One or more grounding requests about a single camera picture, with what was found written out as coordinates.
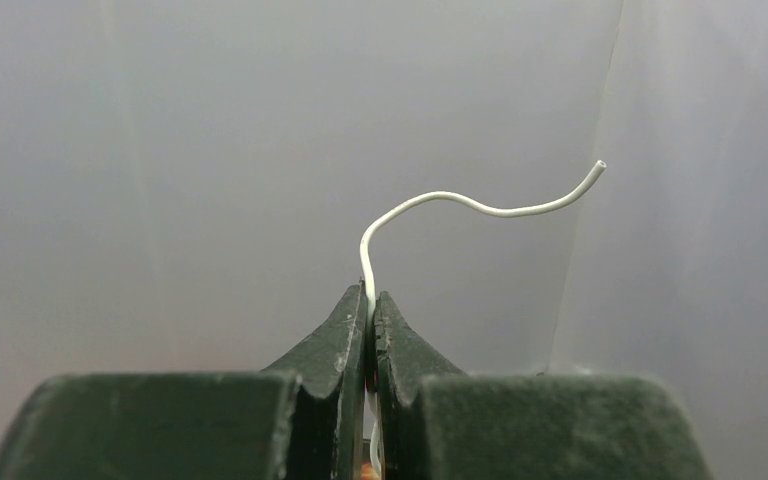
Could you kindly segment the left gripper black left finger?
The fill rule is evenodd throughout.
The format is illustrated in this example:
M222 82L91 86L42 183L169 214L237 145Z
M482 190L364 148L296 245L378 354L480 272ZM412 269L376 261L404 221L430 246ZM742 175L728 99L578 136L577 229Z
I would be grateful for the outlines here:
M357 479L367 299L259 371L52 377L0 441L0 479Z

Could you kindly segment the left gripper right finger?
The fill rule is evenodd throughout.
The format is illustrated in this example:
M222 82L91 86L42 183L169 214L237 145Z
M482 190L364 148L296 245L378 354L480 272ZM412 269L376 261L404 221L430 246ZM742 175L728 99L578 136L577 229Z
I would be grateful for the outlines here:
M684 410L625 375L470 375L375 308L386 479L708 479Z

